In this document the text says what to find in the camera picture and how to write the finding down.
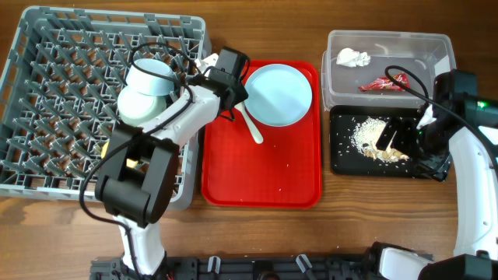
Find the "rice and peanut shells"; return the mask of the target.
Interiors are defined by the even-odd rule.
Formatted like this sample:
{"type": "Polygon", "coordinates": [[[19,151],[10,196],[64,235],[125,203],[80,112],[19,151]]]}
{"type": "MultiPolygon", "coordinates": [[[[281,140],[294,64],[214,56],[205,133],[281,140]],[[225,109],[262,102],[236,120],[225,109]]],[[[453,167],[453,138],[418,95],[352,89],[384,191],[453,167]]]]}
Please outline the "rice and peanut shells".
{"type": "Polygon", "coordinates": [[[409,157],[397,149],[387,147],[382,150],[377,147],[377,141],[381,137],[386,124],[386,121],[372,117],[359,122],[352,133],[353,146],[361,155],[373,160],[380,160],[382,163],[408,161],[409,157]]]}

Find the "red snack wrapper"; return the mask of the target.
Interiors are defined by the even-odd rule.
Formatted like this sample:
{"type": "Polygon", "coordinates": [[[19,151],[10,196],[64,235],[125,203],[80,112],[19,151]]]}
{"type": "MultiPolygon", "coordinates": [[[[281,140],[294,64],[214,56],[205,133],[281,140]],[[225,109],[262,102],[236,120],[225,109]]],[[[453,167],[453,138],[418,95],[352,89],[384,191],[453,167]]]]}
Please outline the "red snack wrapper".
{"type": "MultiPolygon", "coordinates": [[[[410,87],[407,75],[404,72],[392,76],[397,82],[405,87],[410,87]]],[[[360,92],[387,90],[387,91],[403,91],[403,88],[392,82],[388,77],[382,76],[365,86],[358,87],[360,92]]]]}

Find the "white plastic spoon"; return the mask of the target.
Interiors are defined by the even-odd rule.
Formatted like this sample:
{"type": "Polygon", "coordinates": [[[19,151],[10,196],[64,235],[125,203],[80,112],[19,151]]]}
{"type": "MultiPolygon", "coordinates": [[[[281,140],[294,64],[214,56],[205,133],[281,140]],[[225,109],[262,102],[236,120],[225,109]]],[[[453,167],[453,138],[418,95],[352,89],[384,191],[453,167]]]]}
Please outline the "white plastic spoon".
{"type": "Polygon", "coordinates": [[[245,107],[244,103],[243,102],[238,103],[238,104],[235,105],[234,108],[237,109],[242,114],[242,117],[243,117],[244,121],[246,122],[246,125],[247,125],[247,127],[248,127],[248,129],[249,129],[249,131],[251,133],[251,136],[254,139],[254,141],[257,144],[261,144],[264,141],[264,139],[262,137],[262,134],[257,129],[257,127],[255,126],[255,124],[253,123],[253,121],[249,117],[248,113],[246,112],[246,107],[245,107]]]}

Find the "light blue bowl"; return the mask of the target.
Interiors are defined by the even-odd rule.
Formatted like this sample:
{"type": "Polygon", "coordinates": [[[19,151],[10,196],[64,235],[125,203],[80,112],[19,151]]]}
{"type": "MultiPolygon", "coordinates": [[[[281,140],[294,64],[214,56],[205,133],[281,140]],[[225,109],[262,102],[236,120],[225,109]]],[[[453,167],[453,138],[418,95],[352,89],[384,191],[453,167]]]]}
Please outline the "light blue bowl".
{"type": "Polygon", "coordinates": [[[135,60],[135,64],[149,74],[138,70],[135,66],[130,67],[125,81],[133,90],[147,96],[165,96],[175,90],[174,83],[163,78],[174,77],[172,68],[166,63],[153,58],[141,58],[135,60]]]}

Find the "white tissue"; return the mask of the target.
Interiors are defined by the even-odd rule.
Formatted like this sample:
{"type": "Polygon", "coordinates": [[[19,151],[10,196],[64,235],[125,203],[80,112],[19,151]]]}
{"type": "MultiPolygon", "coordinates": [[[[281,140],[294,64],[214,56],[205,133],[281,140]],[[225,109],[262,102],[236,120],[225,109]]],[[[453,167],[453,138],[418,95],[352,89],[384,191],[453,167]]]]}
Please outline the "white tissue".
{"type": "Polygon", "coordinates": [[[371,57],[366,52],[354,51],[351,48],[342,49],[336,58],[336,64],[349,68],[363,67],[370,63],[371,57]]]}

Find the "light green bowl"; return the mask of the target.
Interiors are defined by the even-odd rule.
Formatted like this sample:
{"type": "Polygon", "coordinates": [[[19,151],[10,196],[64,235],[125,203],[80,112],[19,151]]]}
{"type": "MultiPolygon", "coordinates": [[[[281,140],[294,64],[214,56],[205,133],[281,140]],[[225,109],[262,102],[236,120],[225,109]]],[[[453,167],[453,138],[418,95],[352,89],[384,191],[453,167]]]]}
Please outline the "light green bowl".
{"type": "Polygon", "coordinates": [[[117,109],[122,121],[131,126],[139,126],[152,120],[167,108],[161,96],[147,96],[133,90],[130,86],[122,89],[117,97],[117,109]]]}

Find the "yellow plastic cup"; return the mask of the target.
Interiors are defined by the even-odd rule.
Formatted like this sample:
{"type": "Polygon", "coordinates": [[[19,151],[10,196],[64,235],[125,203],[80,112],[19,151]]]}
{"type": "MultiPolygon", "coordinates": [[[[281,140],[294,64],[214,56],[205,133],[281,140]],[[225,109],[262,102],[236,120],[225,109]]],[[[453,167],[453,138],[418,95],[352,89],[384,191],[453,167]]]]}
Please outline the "yellow plastic cup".
{"type": "Polygon", "coordinates": [[[105,142],[101,148],[101,151],[100,151],[100,157],[103,159],[105,157],[105,155],[107,154],[107,149],[108,149],[108,146],[109,146],[109,142],[105,142]]]}

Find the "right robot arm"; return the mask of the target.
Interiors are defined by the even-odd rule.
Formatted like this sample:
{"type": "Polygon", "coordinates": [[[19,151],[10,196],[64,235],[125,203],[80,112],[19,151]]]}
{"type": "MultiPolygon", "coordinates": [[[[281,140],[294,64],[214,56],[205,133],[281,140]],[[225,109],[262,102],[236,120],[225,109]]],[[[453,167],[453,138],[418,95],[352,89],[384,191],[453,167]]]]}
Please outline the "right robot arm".
{"type": "Polygon", "coordinates": [[[376,273],[386,279],[495,279],[497,277],[497,102],[478,96],[476,75],[452,69],[416,92],[390,73],[386,78],[424,101],[416,126],[392,118],[376,147],[407,155],[425,177],[456,171],[458,232],[454,256],[429,261],[408,250],[381,248],[376,273]]]}

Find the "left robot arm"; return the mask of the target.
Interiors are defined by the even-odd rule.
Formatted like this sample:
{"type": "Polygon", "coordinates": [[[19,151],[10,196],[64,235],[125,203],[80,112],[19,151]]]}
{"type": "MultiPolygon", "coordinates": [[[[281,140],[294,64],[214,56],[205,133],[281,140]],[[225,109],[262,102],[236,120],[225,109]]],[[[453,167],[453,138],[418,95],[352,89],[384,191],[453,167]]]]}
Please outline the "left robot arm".
{"type": "Polygon", "coordinates": [[[158,84],[163,80],[177,86],[180,95],[141,124],[117,124],[107,154],[94,168],[99,174],[96,199],[111,214],[108,222],[119,226],[124,243],[119,267],[111,270],[115,278],[168,278],[158,221],[173,194],[180,150],[201,128],[247,99],[242,81],[250,64],[246,54],[223,47],[214,65],[179,80],[162,73],[161,62],[132,62],[128,76],[147,82],[143,86],[130,82],[129,89],[158,96],[164,91],[158,84]]]}

